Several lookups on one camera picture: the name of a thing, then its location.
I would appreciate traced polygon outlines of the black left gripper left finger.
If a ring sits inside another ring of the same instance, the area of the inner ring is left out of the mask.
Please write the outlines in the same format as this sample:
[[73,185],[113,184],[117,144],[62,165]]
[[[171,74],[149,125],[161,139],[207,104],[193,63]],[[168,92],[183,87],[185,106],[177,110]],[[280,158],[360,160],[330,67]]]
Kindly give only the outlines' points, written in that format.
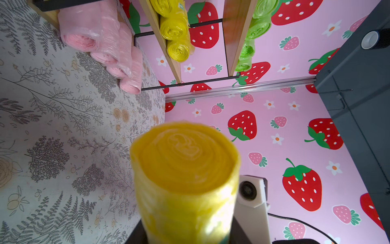
[[147,234],[141,220],[138,222],[125,244],[147,244]]

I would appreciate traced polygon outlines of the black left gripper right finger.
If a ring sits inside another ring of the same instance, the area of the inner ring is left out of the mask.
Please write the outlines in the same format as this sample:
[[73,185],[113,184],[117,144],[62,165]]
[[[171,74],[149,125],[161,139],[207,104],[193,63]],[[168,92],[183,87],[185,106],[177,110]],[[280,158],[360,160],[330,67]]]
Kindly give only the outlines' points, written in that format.
[[248,236],[245,234],[244,230],[238,223],[235,217],[233,217],[231,231],[230,231],[230,244],[251,244]]

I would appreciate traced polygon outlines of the pink roll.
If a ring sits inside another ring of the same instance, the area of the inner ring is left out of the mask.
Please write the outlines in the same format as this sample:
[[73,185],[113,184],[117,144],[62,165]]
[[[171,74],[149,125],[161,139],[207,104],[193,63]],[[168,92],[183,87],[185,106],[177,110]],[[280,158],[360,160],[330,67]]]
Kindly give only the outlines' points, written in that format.
[[109,66],[115,65],[119,59],[120,47],[120,32],[132,32],[126,23],[119,22],[117,19],[103,17],[102,18],[103,37],[99,42],[99,47],[96,51],[90,53],[91,57],[97,62]]
[[106,70],[117,79],[139,79],[142,73],[142,51],[136,46],[120,47],[117,63],[108,65]]
[[140,48],[132,47],[132,76],[121,79],[119,87],[126,93],[137,95],[142,89],[143,55]]
[[118,20],[117,1],[97,1],[61,9],[58,22],[62,41],[78,51],[96,51],[103,37],[103,17]]

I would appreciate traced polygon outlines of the yellow roll with teal label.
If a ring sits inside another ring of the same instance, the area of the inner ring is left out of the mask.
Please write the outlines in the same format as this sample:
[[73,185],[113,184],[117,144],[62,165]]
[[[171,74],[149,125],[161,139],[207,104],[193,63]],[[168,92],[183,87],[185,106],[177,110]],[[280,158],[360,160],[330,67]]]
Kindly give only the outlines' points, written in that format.
[[184,1],[179,0],[151,0],[154,10],[163,17],[170,17],[180,11],[184,11]]

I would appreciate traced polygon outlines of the light green roll with label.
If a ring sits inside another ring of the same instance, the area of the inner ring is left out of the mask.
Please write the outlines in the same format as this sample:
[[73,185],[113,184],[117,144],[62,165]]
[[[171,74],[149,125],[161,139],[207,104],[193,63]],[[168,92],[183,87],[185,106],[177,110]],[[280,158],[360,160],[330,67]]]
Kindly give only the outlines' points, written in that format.
[[256,51],[255,40],[254,39],[245,40],[239,56],[239,60],[245,60],[253,57],[255,51]]

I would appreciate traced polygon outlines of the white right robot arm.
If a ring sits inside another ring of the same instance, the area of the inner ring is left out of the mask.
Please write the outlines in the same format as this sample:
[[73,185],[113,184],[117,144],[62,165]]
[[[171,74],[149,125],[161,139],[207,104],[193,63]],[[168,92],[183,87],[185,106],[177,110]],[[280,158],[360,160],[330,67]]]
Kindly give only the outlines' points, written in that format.
[[320,97],[390,230],[390,47],[371,48],[372,31],[389,31],[390,3],[379,2],[323,68]]

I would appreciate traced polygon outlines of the wooden three-tier black-frame shelf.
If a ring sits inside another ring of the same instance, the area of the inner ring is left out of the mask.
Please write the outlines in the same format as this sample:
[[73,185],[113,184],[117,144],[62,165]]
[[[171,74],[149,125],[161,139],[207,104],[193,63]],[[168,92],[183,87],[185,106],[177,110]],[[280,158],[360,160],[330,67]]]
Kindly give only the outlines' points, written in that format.
[[251,16],[255,9],[256,1],[225,1],[222,19],[216,19],[189,25],[177,18],[175,14],[163,17],[156,12],[152,1],[140,1],[141,7],[148,18],[152,31],[134,35],[134,39],[155,35],[164,56],[175,76],[175,87],[184,86],[181,80],[180,64],[184,61],[185,54],[182,42],[190,44],[190,29],[222,23],[227,79],[234,78],[234,70],[237,67],[239,54],[244,44],[244,38],[249,30]]

